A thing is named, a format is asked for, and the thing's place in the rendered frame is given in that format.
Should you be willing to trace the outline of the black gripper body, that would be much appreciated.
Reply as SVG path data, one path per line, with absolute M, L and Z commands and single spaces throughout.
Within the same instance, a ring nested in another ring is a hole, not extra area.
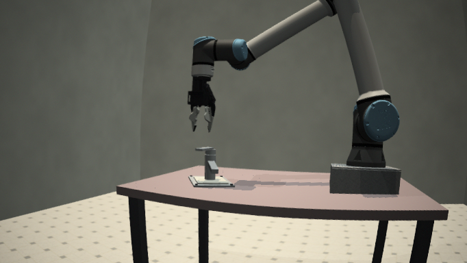
M 196 83 L 197 81 L 197 83 Z M 189 105 L 208 106 L 211 102 L 212 95 L 207 91 L 207 82 L 211 81 L 211 77 L 199 76 L 192 78 L 192 91 L 188 91 Z M 190 95 L 190 102 L 189 102 Z M 204 100 L 205 96 L 205 100 Z

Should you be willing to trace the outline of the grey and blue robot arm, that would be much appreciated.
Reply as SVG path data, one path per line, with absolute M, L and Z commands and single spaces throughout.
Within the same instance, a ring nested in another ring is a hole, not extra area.
M 242 71 L 261 55 L 326 16 L 338 14 L 353 65 L 359 98 L 353 111 L 352 149 L 347 166 L 385 168 L 383 141 L 399 128 L 399 113 L 384 90 L 379 66 L 358 0 L 317 0 L 254 39 L 194 41 L 191 76 L 213 77 L 214 61 Z M 358 161 L 360 160 L 360 161 Z

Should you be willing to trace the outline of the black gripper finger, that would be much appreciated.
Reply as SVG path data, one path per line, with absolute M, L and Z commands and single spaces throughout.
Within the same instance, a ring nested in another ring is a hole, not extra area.
M 197 106 L 197 105 L 196 105 Z M 199 109 L 198 109 L 198 106 L 193 106 L 191 105 L 191 112 L 192 114 L 190 114 L 189 116 L 189 119 L 192 121 L 192 130 L 195 131 L 195 128 L 196 128 L 196 122 L 197 122 L 197 115 L 199 113 Z
M 211 128 L 212 128 L 215 109 L 216 109 L 216 106 L 215 106 L 215 103 L 214 103 L 214 99 L 211 99 L 211 102 L 208 105 L 208 107 L 207 106 L 205 107 L 205 114 L 204 114 L 205 120 L 208 122 L 208 131 L 209 132 L 211 131 Z

